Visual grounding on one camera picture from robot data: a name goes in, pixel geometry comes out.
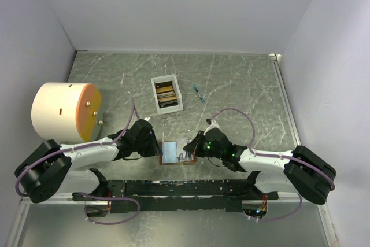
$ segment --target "beige cylinder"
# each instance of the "beige cylinder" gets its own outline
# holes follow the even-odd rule
[[[32,104],[32,124],[45,140],[93,141],[102,124],[100,103],[100,92],[92,83],[45,83]]]

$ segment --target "gray wall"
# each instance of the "gray wall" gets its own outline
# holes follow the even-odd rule
[[[31,105],[45,82],[63,81],[73,50],[47,0],[0,0],[0,246],[20,198],[14,170],[41,143]]]
[[[311,0],[51,0],[77,49],[281,53]]]
[[[341,246],[370,241],[370,0],[313,0],[283,53],[302,143],[336,170],[328,199]]]

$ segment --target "marker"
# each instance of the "marker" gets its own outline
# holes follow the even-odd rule
[[[199,93],[197,87],[194,84],[193,84],[193,87],[194,87],[195,92],[197,92],[197,94],[198,94],[199,98],[201,99],[201,101],[204,102],[204,99],[202,98],[201,93]]]

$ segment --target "marble table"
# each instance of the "marble table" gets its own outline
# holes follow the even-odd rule
[[[150,78],[176,74],[184,111],[158,115]],[[256,126],[254,147],[260,150],[294,148],[279,83],[268,55],[256,54],[138,54],[79,51],[68,82],[94,83],[102,94],[104,125],[99,138],[114,134],[128,120],[131,98],[141,117],[152,116],[159,141],[193,138],[207,128],[206,118],[233,106],[249,113]],[[196,84],[205,102],[193,89]],[[229,140],[247,145],[249,122],[237,112],[223,112],[216,120]],[[245,179],[212,165],[205,158],[194,164],[160,165],[158,157],[92,165],[107,179]]]

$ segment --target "black cable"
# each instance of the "black cable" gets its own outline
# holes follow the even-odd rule
[[[224,168],[225,166],[218,166],[218,165],[216,165],[215,163],[213,163],[210,159],[209,159],[209,157],[207,157],[207,159],[208,159],[208,161],[209,162],[211,162],[214,166],[216,166],[216,167],[220,167],[220,168]]]
[[[138,158],[122,158],[123,160],[138,160],[140,158],[143,158],[142,156],[138,157]]]

